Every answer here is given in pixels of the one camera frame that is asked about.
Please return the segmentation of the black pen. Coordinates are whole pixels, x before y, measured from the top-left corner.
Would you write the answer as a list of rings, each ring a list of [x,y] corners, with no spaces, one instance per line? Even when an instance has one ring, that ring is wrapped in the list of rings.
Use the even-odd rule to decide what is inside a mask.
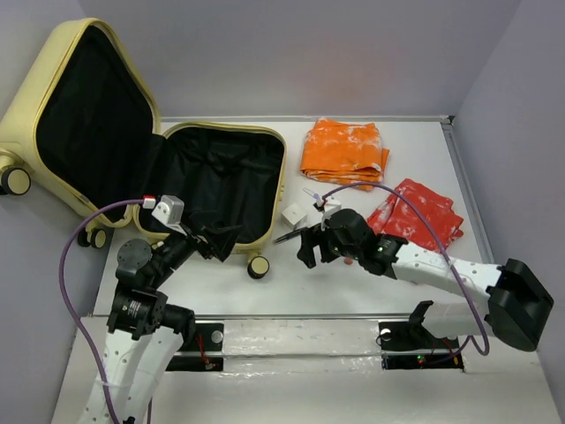
[[[304,230],[306,230],[306,227],[297,228],[293,231],[290,231],[286,234],[283,234],[282,236],[276,238],[274,240],[274,243],[275,244],[281,244],[283,242],[286,242],[286,241],[289,241],[289,240],[294,239],[296,237],[299,237],[301,232],[304,231]]]

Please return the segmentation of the small white box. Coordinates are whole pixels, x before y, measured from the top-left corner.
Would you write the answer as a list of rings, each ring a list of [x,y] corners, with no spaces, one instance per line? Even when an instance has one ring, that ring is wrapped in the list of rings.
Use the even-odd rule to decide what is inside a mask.
[[[307,223],[307,213],[297,203],[291,203],[281,213],[282,222],[291,230],[296,230]]]

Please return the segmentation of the purple toothbrush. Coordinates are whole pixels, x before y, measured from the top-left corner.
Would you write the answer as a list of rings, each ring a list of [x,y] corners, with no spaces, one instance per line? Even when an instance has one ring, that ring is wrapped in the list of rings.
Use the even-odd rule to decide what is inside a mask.
[[[310,197],[313,197],[315,200],[319,201],[321,197],[312,189],[304,187],[303,191],[308,194]]]

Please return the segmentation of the red cloth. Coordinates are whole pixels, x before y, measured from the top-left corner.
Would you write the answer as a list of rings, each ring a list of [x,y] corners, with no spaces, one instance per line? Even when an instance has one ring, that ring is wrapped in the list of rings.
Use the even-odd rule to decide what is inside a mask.
[[[430,188],[406,178],[395,190],[412,203],[430,224],[444,248],[463,236],[463,218],[457,215],[453,201]],[[439,245],[418,215],[401,199],[390,193],[367,218],[375,233],[391,234],[408,239],[436,253]]]

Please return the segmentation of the orange cloth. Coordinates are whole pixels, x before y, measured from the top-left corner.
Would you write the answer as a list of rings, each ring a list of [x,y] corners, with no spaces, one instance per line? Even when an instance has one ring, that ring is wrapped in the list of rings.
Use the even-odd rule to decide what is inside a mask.
[[[306,134],[299,170],[309,179],[336,185],[384,181],[389,150],[374,123],[346,124],[322,117]]]

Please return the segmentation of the yellow suitcase with black lining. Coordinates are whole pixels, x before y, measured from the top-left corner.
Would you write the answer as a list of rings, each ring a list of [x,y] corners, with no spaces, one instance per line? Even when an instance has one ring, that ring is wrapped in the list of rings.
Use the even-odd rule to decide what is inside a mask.
[[[77,241],[100,248],[108,228],[168,230],[138,204],[173,195],[184,221],[240,230],[234,250],[254,259],[270,236],[286,144],[249,125],[183,122],[160,128],[154,97],[109,24],[71,20],[49,35],[1,121],[1,190],[43,186],[93,221]]]

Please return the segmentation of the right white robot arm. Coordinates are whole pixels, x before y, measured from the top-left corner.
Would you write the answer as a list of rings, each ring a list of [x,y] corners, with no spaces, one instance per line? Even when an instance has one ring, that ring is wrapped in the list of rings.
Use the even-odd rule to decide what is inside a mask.
[[[503,265],[442,256],[406,238],[376,234],[356,211],[346,208],[300,234],[297,258],[307,268],[339,257],[356,261],[376,276],[424,284],[455,294],[462,303],[420,302],[406,325],[417,346],[435,338],[497,337],[519,351],[533,352],[554,300],[531,269],[509,259]]]

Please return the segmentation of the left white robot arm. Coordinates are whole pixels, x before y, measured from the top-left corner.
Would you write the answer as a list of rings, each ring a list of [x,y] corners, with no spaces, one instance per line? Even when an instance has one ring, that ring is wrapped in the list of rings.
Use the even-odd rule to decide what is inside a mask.
[[[195,338],[195,314],[159,287],[194,253],[225,261],[239,227],[171,233],[158,247],[141,238],[117,254],[117,287],[102,355],[82,423],[140,423],[172,357]]]

